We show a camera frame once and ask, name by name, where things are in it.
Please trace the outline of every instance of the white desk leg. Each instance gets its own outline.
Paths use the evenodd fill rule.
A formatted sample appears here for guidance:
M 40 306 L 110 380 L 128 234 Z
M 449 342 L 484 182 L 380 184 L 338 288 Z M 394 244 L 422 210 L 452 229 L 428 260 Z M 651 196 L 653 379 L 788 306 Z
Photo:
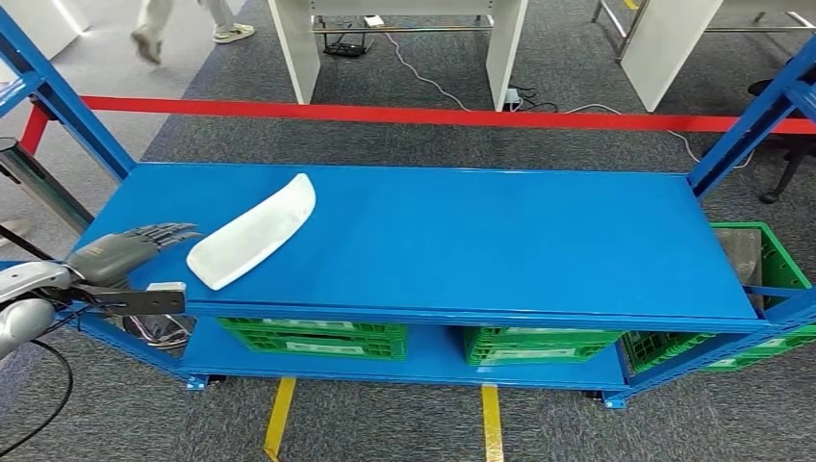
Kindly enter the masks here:
M 516 48 L 522 34 L 527 0 L 495 0 L 493 2 L 493 31 L 487 52 L 487 78 L 497 112 L 504 106 L 504 94 L 510 84 L 510 73 L 516 60 Z
M 308 0 L 268 0 L 299 104 L 309 104 L 320 72 Z
M 649 112 L 680 72 L 723 0 L 651 0 L 621 59 Z

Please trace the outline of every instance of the green plastic crate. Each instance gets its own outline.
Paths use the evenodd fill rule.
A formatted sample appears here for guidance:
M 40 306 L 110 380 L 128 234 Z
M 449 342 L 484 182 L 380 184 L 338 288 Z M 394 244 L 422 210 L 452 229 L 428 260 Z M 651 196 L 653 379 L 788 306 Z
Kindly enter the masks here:
M 739 371 L 751 364 L 758 363 L 762 361 L 766 357 L 758 356 L 758 357 L 750 357 L 750 356 L 743 356 L 737 355 L 733 358 L 723 359 L 717 361 L 714 364 L 707 366 L 703 371 L 705 372 L 733 372 Z
M 259 353 L 298 353 L 346 358 L 401 361 L 405 359 L 405 336 L 282 334 L 256 330 L 232 330 L 249 349 Z
M 760 221 L 712 223 L 711 227 L 759 229 L 762 234 L 762 285 L 794 289 L 810 288 L 807 278 L 767 224 Z M 766 296 L 763 305 L 767 310 L 783 300 L 784 298 L 781 297 Z M 713 334 L 630 332 L 624 335 L 624 346 L 632 369 L 642 372 L 710 337 L 713 337 Z M 710 372 L 738 371 L 761 359 L 782 354 L 814 340 L 816 340 L 816 327 L 806 326 L 785 337 L 772 339 L 762 346 L 751 348 L 733 358 L 718 361 L 703 370 Z
M 228 330 L 303 334 L 354 334 L 367 337 L 405 336 L 405 324 L 372 324 L 347 321 L 265 320 L 258 318 L 218 318 Z
M 714 334 L 682 332 L 629 332 L 624 348 L 635 372 L 643 372 L 699 345 Z
M 523 363 L 581 363 L 609 343 L 548 344 L 542 342 L 490 342 L 479 339 L 478 329 L 464 329 L 466 361 L 471 366 Z
M 484 342 L 549 343 L 564 345 L 612 343 L 624 335 L 618 330 L 550 329 L 538 327 L 466 327 Z
M 739 223 L 713 223 L 715 228 L 754 228 L 762 233 L 762 285 L 768 287 L 780 287 L 786 289 L 810 289 L 810 281 L 804 276 L 802 270 L 790 256 L 788 251 L 779 241 L 771 228 L 761 222 L 739 222 Z M 776 296 L 765 296 L 764 309 L 773 308 L 784 298 Z M 727 360 L 719 361 L 708 366 L 704 371 L 739 371 L 747 366 L 755 364 L 762 359 L 776 356 L 816 341 L 816 326 L 807 325 L 784 337 L 771 339 L 762 345 L 755 346 L 748 351 L 734 356 L 735 361 L 732 367 L 718 367 L 717 364 L 727 364 Z

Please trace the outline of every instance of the robotic arm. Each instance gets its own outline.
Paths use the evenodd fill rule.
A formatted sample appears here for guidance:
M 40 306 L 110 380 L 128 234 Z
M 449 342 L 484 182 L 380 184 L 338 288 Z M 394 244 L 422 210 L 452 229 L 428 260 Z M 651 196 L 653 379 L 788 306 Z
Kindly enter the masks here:
M 130 291 L 127 275 L 168 246 L 200 237 L 194 227 L 143 226 L 103 236 L 64 263 L 31 262 L 0 271 L 0 359 L 42 335 L 73 301 L 111 305 L 122 316 L 182 313 L 182 291 Z

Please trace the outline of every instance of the yellow floor tape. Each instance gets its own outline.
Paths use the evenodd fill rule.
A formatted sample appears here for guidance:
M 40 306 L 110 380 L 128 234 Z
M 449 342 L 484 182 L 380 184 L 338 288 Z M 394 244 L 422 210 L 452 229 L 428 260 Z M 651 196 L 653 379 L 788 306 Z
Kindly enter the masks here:
M 264 452 L 272 462 L 280 462 L 280 450 L 286 419 L 292 404 L 295 380 L 290 377 L 280 379 L 275 402 L 269 416 Z M 485 459 L 486 462 L 504 462 L 504 447 L 501 442 L 501 416 L 498 410 L 498 388 L 496 385 L 482 385 L 482 414 L 484 416 Z
M 267 437 L 264 439 L 264 452 L 267 453 L 272 462 L 280 462 L 278 460 L 278 451 L 283 440 L 286 419 L 289 417 L 292 394 L 294 394 L 294 379 L 291 377 L 281 378 L 280 382 L 278 382 L 275 402 L 272 404 L 272 413 L 269 416 Z
M 485 459 L 487 462 L 504 462 L 496 385 L 482 385 L 482 414 L 485 428 Z

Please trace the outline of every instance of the blue metal shelf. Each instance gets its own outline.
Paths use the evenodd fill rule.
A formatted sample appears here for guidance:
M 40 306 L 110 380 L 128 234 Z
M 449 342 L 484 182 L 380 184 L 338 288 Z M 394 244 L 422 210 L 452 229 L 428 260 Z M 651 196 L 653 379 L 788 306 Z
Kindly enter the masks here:
M 179 360 L 96 313 L 83 332 L 202 389 L 210 374 L 497 383 L 601 390 L 619 408 L 639 393 L 816 322 L 816 289 L 758 319 L 699 199 L 798 105 L 816 119 L 801 78 L 816 38 L 791 60 L 687 175 L 461 168 L 137 164 L 0 8 L 0 58 L 21 79 L 0 116 L 33 91 L 114 178 L 123 180 L 80 244 L 150 222 L 212 232 L 306 172 L 318 206 L 275 254 L 220 292 L 185 264 L 194 243 L 132 275 L 188 284 L 200 317 Z M 767 291 L 766 288 L 754 289 Z M 394 321 L 409 328 L 403 363 L 252 353 L 208 317 Z M 718 332 L 627 376 L 611 346 L 586 363 L 470 367 L 441 324 Z
M 785 91 L 785 96 L 810 120 L 816 120 L 816 90 L 805 82 L 797 82 Z
M 0 117 L 8 114 L 17 104 L 36 91 L 42 82 L 43 79 L 39 74 L 26 72 L 17 80 L 0 89 Z
M 299 172 L 318 205 L 252 272 L 214 292 L 188 269 L 188 243 L 138 269 L 134 285 L 182 281 L 197 316 L 764 324 L 677 174 L 140 164 L 83 242 L 172 220 L 209 233 Z
M 612 345 L 585 363 L 469 366 L 460 332 L 440 325 L 411 325 L 407 359 L 380 361 L 305 354 L 254 353 L 212 319 L 196 325 L 182 371 L 247 376 L 296 376 L 557 389 L 625 390 L 618 349 Z

